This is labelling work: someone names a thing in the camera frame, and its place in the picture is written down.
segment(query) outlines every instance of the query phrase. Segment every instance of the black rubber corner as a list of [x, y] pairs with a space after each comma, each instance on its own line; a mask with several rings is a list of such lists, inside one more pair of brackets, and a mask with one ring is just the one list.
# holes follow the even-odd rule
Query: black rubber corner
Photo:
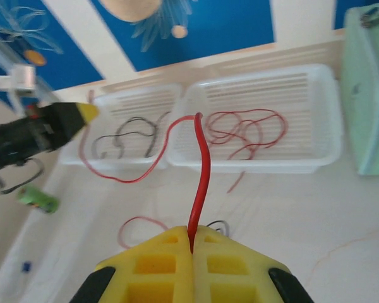
[[298, 279], [291, 273], [271, 268], [268, 274], [284, 303], [314, 303]]
[[99, 303], [114, 273], [113, 267], [104, 267], [93, 272], [84, 281], [70, 303]]

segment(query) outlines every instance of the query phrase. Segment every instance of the black cable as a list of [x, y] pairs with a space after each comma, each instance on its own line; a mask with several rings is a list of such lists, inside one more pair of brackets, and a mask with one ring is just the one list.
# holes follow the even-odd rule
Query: black cable
[[29, 158], [29, 159], [26, 159], [24, 164], [25, 165], [27, 162], [29, 161], [34, 161], [37, 165], [38, 165], [38, 172], [33, 175], [31, 178], [29, 178], [28, 180], [20, 183], [19, 185], [16, 185], [16, 186], [13, 186], [9, 189], [4, 189], [6, 187], [6, 183], [5, 181], [0, 177], [0, 194], [9, 194], [9, 193], [12, 193], [13, 191], [15, 191], [16, 189], [34, 181], [36, 178], [40, 177], [44, 172], [45, 172], [45, 166], [44, 164], [42, 163], [41, 160], [37, 159], [37, 158]]
[[[152, 141], [150, 142], [150, 145], [149, 147], [147, 148], [147, 151], [145, 153], [145, 158], [149, 158], [152, 156], [152, 152], [153, 152], [153, 149], [154, 149], [154, 146], [156, 144], [156, 141], [157, 141], [157, 135], [159, 134], [159, 126], [160, 126], [160, 123], [161, 121], [163, 120], [163, 118], [168, 115], [170, 112], [165, 112], [164, 114], [162, 114], [156, 122], [152, 122], [144, 117], [132, 117], [130, 119], [128, 119], [127, 121], [125, 121], [122, 125], [120, 125], [118, 127], [118, 129], [116, 130], [115, 134], [108, 134], [108, 135], [105, 135], [105, 136], [100, 136], [98, 137], [97, 139], [95, 139], [92, 143], [92, 155], [93, 157], [95, 158], [101, 158], [101, 159], [104, 159], [105, 156], [106, 156], [106, 152], [102, 153], [101, 154], [101, 157], [99, 157], [98, 153], [97, 153], [97, 144], [98, 142], [101, 140], [101, 139], [104, 139], [104, 138], [114, 138], [113, 140], [113, 144], [115, 147], [118, 147], [120, 148], [120, 151], [119, 151], [119, 155], [118, 155], [118, 159], [122, 158], [123, 155], [124, 155], [124, 144], [123, 142], [120, 140], [120, 137], [123, 137], [123, 136], [126, 136], [126, 135], [129, 135], [129, 134], [140, 134], [142, 136], [145, 136], [145, 137], [152, 137]], [[135, 121], [143, 121], [145, 123], [147, 123], [149, 126], [151, 126], [153, 128], [153, 132], [150, 133], [150, 134], [145, 134], [141, 131], [131, 131], [131, 132], [128, 132], [128, 133], [123, 133], [121, 134], [121, 131], [129, 124], [129, 123], [132, 123], [132, 122], [135, 122]]]
[[222, 227], [218, 227], [218, 228], [215, 229], [217, 232], [220, 232], [221, 234], [225, 235], [226, 237], [230, 236], [230, 226], [229, 226], [229, 224], [226, 221], [224, 221], [224, 220], [216, 220], [216, 221], [213, 221], [213, 222], [209, 223], [207, 225], [207, 227], [211, 227], [211, 226], [213, 226], [215, 224], [222, 224], [223, 225], [223, 228]]

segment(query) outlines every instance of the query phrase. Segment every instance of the small blue object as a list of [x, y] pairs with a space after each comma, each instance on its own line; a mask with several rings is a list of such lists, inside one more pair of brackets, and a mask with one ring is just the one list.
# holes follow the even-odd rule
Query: small blue object
[[26, 261], [23, 263], [23, 267], [21, 269], [22, 273], [29, 273], [31, 271], [32, 263], [29, 261]]

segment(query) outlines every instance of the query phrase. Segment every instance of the table surface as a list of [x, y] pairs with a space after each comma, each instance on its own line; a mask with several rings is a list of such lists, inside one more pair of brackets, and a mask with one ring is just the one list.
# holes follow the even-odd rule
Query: table surface
[[[227, 194], [236, 178], [212, 174], [202, 224], [228, 221], [232, 239], [286, 264], [315, 302], [379, 302], [379, 177], [356, 175], [345, 152], [314, 174], [246, 174]], [[185, 225], [198, 180], [170, 167], [124, 185], [59, 163], [45, 191], [61, 207], [29, 216], [0, 270], [0, 303], [68, 302], [99, 261], [123, 250], [117, 232], [127, 219]], [[137, 221], [124, 236], [135, 245], [161, 231]]]

